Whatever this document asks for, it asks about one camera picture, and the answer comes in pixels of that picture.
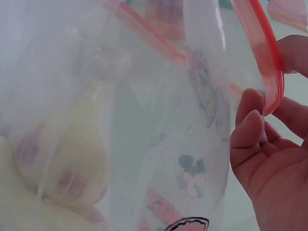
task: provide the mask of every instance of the clear plastic bag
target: clear plastic bag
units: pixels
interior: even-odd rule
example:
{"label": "clear plastic bag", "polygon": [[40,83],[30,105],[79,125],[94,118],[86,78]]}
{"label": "clear plastic bag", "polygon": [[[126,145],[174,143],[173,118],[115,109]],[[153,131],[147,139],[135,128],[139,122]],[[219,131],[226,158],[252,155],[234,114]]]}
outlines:
{"label": "clear plastic bag", "polygon": [[37,32],[0,93],[3,226],[220,230],[230,106],[246,87],[267,96],[251,40],[232,40],[241,14],[218,0],[32,4]]}

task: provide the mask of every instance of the hand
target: hand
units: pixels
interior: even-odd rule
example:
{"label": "hand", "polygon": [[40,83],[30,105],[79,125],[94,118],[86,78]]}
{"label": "hand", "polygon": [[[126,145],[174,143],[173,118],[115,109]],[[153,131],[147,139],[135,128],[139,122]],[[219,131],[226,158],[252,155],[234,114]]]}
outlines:
{"label": "hand", "polygon": [[[279,41],[284,70],[308,77],[308,37]],[[304,141],[281,135],[262,116],[259,92],[246,90],[231,135],[231,166],[252,200],[261,231],[308,231],[308,107],[284,97],[273,115]]]}

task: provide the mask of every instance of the fingernail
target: fingernail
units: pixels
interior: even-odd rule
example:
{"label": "fingernail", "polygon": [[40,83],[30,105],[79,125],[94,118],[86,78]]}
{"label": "fingernail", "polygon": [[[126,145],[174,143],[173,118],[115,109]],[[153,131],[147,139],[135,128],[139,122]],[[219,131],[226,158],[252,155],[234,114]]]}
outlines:
{"label": "fingernail", "polygon": [[253,88],[247,88],[246,90],[243,91],[242,95],[244,95],[246,92],[248,92],[250,90],[254,90],[254,89]]}
{"label": "fingernail", "polygon": [[248,119],[248,117],[249,117],[252,113],[255,113],[255,112],[258,112],[258,113],[259,113],[259,111],[256,110],[256,109],[255,109],[255,110],[252,110],[250,113],[248,113],[248,115],[246,115],[246,117],[243,119],[242,123],[246,122],[247,119]]}

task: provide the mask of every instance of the cartoon print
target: cartoon print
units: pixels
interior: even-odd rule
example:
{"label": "cartoon print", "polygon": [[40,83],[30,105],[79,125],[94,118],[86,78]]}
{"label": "cartoon print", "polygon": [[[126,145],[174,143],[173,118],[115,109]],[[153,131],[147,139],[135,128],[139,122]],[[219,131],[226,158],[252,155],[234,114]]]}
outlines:
{"label": "cartoon print", "polygon": [[177,177],[180,189],[186,189],[193,199],[203,197],[202,188],[205,185],[205,166],[202,159],[193,165],[193,157],[181,155],[179,164],[184,169],[182,175]]}
{"label": "cartoon print", "polygon": [[307,4],[304,0],[267,0],[270,17],[303,32],[308,31]]}
{"label": "cartoon print", "polygon": [[71,201],[76,201],[83,196],[87,184],[85,178],[68,168],[58,181],[56,191],[60,195],[62,194],[64,196],[65,194]]}
{"label": "cartoon print", "polygon": [[207,119],[206,127],[215,122],[216,130],[223,141],[229,138],[229,105],[223,97],[222,90],[214,89],[207,61],[202,51],[193,52],[187,46],[187,57],[190,63],[188,78],[199,99],[199,109],[203,109]]}
{"label": "cartoon print", "polygon": [[25,166],[31,166],[39,152],[39,136],[45,125],[39,126],[32,134],[23,138],[17,147],[15,158]]}
{"label": "cartoon print", "polygon": [[139,231],[150,231],[149,223],[144,218],[142,218],[139,222]]}
{"label": "cartoon print", "polygon": [[165,231],[207,231],[209,220],[205,218],[183,218],[166,228]]}
{"label": "cartoon print", "polygon": [[201,108],[207,118],[206,126],[209,128],[215,118],[215,90],[209,76],[209,68],[201,51],[193,52],[187,47],[187,56],[191,66],[188,78],[196,91]]}
{"label": "cartoon print", "polygon": [[166,226],[173,224],[175,221],[182,219],[183,216],[177,212],[168,200],[150,188],[148,189],[148,209]]}
{"label": "cartoon print", "polygon": [[166,140],[168,138],[168,135],[166,134],[160,134],[157,138],[154,138],[150,141],[152,146],[156,146],[158,143]]}
{"label": "cartoon print", "polygon": [[145,19],[164,38],[185,40],[183,0],[148,0]]}

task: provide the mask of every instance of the plastic bag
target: plastic bag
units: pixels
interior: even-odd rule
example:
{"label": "plastic bag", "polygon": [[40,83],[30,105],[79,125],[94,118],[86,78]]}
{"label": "plastic bag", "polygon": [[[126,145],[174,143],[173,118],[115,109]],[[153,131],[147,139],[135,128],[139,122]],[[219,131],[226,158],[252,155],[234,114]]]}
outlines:
{"label": "plastic bag", "polygon": [[[45,26],[34,27],[0,93],[5,227],[220,229],[230,104],[242,88],[266,92],[262,68],[253,60],[260,76],[249,82],[251,69],[230,61],[238,51],[228,50],[231,16],[223,20],[217,0],[141,3],[36,5],[31,15]],[[171,6],[181,13],[168,21]],[[153,9],[163,13],[152,17]]]}

